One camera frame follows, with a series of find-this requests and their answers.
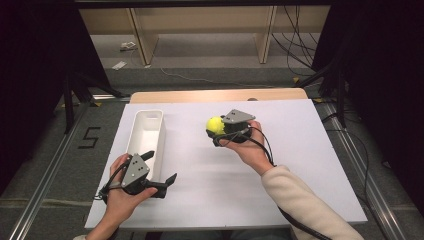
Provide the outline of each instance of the black stand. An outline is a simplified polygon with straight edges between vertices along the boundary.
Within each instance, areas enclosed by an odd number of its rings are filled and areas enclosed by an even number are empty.
[[[324,77],[319,93],[321,96],[329,96],[334,89],[337,89],[336,115],[343,128],[346,128],[344,120],[344,97],[346,94],[345,76],[347,67],[355,56],[356,51],[359,51],[360,49],[361,42],[367,31],[367,16],[375,11],[378,6],[378,1],[379,0],[365,1],[360,11],[356,14],[350,28],[346,32],[332,61],[314,75],[295,85],[297,88],[304,88],[319,78]]]
[[[83,103],[90,102],[93,99],[93,95],[88,90],[87,85],[90,84],[95,86],[116,98],[125,98],[129,97],[130,94],[123,94],[115,89],[106,86],[99,81],[92,79],[91,77],[78,72],[73,72],[67,74],[63,82],[63,97],[65,101],[65,111],[66,111],[66,129],[65,133],[68,133],[69,130],[74,125],[74,106],[72,102],[72,92],[75,93],[78,100]]]

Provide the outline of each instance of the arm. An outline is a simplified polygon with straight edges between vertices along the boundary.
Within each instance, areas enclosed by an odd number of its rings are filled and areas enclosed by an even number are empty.
[[[113,174],[118,167],[128,158],[128,154],[124,154],[116,159],[110,167],[110,173]],[[120,181],[122,172],[119,172],[114,181]],[[122,189],[112,189],[109,191],[106,212],[97,226],[85,236],[86,240],[106,240],[112,236],[119,225],[127,220],[134,209],[144,200],[151,197],[157,192],[156,188],[147,188],[137,195],[128,195]]]
[[[253,128],[261,130],[258,122],[250,121]],[[252,138],[264,144],[262,134],[253,129]],[[274,202],[298,222],[331,239],[363,239],[344,219],[319,199],[312,190],[285,166],[274,167],[263,150],[253,142],[241,144],[220,143],[234,150],[244,163],[252,167],[262,179],[262,185]],[[294,228],[298,239],[314,239]]]

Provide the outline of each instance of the gray carpet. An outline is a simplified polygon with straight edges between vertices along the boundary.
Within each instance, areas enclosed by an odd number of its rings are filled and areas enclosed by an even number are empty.
[[[294,76],[287,69],[209,68],[165,69],[165,71],[192,80],[169,76],[164,74],[161,69],[155,68],[107,70],[106,72],[111,85],[124,93],[159,90],[265,88],[268,86],[291,87],[293,86]],[[214,83],[207,82],[205,79],[214,81]],[[310,96],[317,96],[316,86],[306,90]],[[96,88],[93,88],[92,92],[104,94],[103,91]],[[332,103],[316,105],[321,118],[328,115],[326,112],[327,104]],[[72,239],[74,236],[87,232],[84,229],[85,219],[90,210],[92,197],[96,193],[124,106],[125,102],[103,102],[99,107],[93,106],[88,109],[77,128],[75,137],[49,189],[45,202],[28,232],[27,239]],[[392,207],[407,239],[423,239],[424,229],[422,226],[424,226],[424,220],[422,216],[414,208],[392,171],[381,165],[381,153],[372,136],[361,124],[360,118],[354,111],[354,106],[347,104],[346,110],[349,110],[346,113],[348,131],[357,136],[354,141],[361,156],[368,155],[370,173]],[[332,129],[331,121],[324,123],[326,129]],[[96,128],[90,131],[89,136],[97,137],[98,141],[94,148],[81,148],[93,143],[92,140],[83,139],[89,127]],[[32,196],[44,170],[50,163],[63,137],[64,129],[65,111],[59,103],[55,117],[51,119],[49,127],[45,129],[44,135],[34,149],[33,158],[22,165],[0,198],[0,216],[2,216],[0,218],[0,239],[7,239],[9,236],[16,219],[25,207],[26,201]],[[355,192],[364,197],[363,184],[352,167],[337,134],[339,133],[328,132]],[[372,210],[368,209],[365,204],[363,207],[369,222],[357,225],[355,228],[365,239],[383,239],[383,234],[371,214]],[[143,239],[143,234],[122,231],[118,239]]]

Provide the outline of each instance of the floor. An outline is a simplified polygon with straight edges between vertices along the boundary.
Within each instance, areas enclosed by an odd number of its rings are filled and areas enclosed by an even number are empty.
[[[290,47],[290,43],[281,34],[276,34],[275,37],[283,46]],[[315,48],[319,34],[302,34],[301,37],[309,48]],[[251,34],[163,35],[160,36],[153,61],[149,66],[141,64],[137,51],[119,50],[121,43],[134,41],[132,36],[92,36],[92,39],[111,78],[112,86],[127,90],[137,88],[134,87],[137,85],[134,81],[137,79],[131,80],[131,84],[126,85],[126,81],[130,80],[123,77],[126,76],[123,75],[124,71],[128,74],[128,71],[140,73],[140,70],[151,70],[150,73],[155,73],[153,76],[157,76],[158,79],[177,77],[181,80],[220,81],[225,77],[218,79],[216,73],[230,73],[236,78],[237,70],[240,69],[245,73],[252,71],[260,74],[285,69],[287,75],[281,84],[286,86],[293,84],[295,79],[304,79],[304,75],[312,73],[304,64],[287,57],[274,39],[271,39],[267,63],[260,64]],[[309,56],[305,57],[300,48],[292,45],[290,49],[300,60],[308,61]],[[111,68],[120,61],[126,65],[120,70],[112,70]],[[252,75],[244,76],[246,79],[256,76]],[[305,90],[310,97],[317,96],[318,87],[319,81]],[[83,227],[91,206],[91,199],[88,196],[92,196],[93,189],[97,188],[97,179],[101,174],[99,170],[104,168],[104,159],[107,156],[105,149],[108,149],[113,142],[125,102],[105,101],[101,102],[101,107],[81,105],[77,107],[77,101],[75,104],[77,112],[82,112],[81,118],[78,118],[80,121],[75,136],[72,139],[63,136],[64,109],[59,103],[55,111],[56,117],[52,118],[45,135],[40,139],[33,159],[23,164],[1,196],[0,215],[8,217],[1,217],[0,239],[7,239],[12,231],[16,230],[15,226],[21,223],[18,220],[22,220],[21,217],[25,214],[23,210],[28,209],[28,204],[34,202],[31,197],[36,196],[40,186],[45,188],[46,192],[41,196],[41,207],[32,214],[32,219],[26,224],[29,228],[23,231],[22,235],[26,236],[26,239],[69,239],[87,232]],[[85,113],[81,111],[83,107],[87,108]],[[322,119],[336,110],[334,104],[328,102],[317,102],[316,109]],[[358,198],[364,199],[363,209],[369,222],[357,225],[355,228],[365,239],[423,239],[422,216],[390,168],[381,164],[381,153],[366,127],[361,124],[360,116],[356,115],[354,106],[346,104],[345,111],[348,133],[339,131],[340,126],[334,118],[323,121],[323,124],[328,129],[329,138]],[[97,142],[96,148],[84,150],[80,147],[87,144],[83,139],[86,139],[89,128],[94,132],[98,131],[101,141]],[[61,149],[63,141],[69,141],[69,146]],[[60,160],[56,168],[52,167],[52,159]],[[49,169],[55,169],[52,171],[53,179],[51,182],[43,183],[44,173]],[[367,176],[366,193],[364,176]],[[123,232],[117,239],[143,238],[144,233]]]

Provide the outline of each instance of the person's right hand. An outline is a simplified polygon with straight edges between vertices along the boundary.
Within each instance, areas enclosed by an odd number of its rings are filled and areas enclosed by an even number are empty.
[[[252,127],[252,136],[254,140],[264,145],[264,136],[258,130],[262,131],[261,124],[257,121],[248,121]],[[226,139],[219,140],[222,146],[234,150],[241,158],[241,160],[252,167],[259,175],[264,174],[269,169],[273,168],[272,164],[268,161],[265,152],[257,144],[252,141],[245,141],[243,143],[228,142]]]

